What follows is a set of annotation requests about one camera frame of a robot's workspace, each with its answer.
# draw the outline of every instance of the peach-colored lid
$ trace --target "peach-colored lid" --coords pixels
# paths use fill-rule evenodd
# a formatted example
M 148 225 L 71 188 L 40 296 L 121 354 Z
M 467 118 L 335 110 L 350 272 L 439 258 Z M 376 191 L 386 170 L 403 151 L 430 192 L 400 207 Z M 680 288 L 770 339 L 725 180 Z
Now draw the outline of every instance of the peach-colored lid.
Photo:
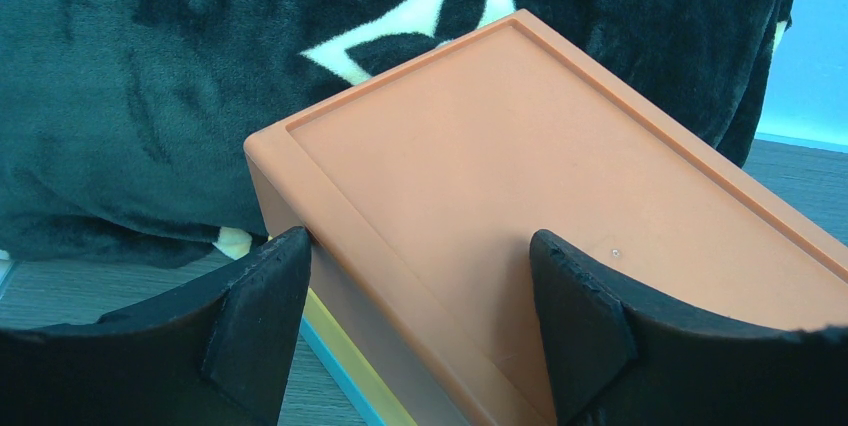
M 538 229 L 718 314 L 848 324 L 848 249 L 525 11 L 246 150 L 491 424 L 554 423 L 527 260 Z

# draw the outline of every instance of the light blue background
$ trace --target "light blue background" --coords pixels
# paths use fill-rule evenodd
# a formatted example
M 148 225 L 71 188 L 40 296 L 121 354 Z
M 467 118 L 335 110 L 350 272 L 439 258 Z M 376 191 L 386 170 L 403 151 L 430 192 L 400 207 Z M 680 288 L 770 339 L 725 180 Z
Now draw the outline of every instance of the light blue background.
M 792 16 L 758 132 L 848 151 L 848 0 L 795 0 Z

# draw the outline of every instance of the fleece blanket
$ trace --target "fleece blanket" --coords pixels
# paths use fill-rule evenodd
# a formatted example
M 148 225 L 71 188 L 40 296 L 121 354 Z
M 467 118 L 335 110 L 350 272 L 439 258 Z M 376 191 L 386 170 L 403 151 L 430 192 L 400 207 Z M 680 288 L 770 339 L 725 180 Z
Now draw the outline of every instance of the fleece blanket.
M 238 257 L 267 234 L 250 133 L 520 8 L 741 165 L 791 6 L 0 0 L 0 256 Z

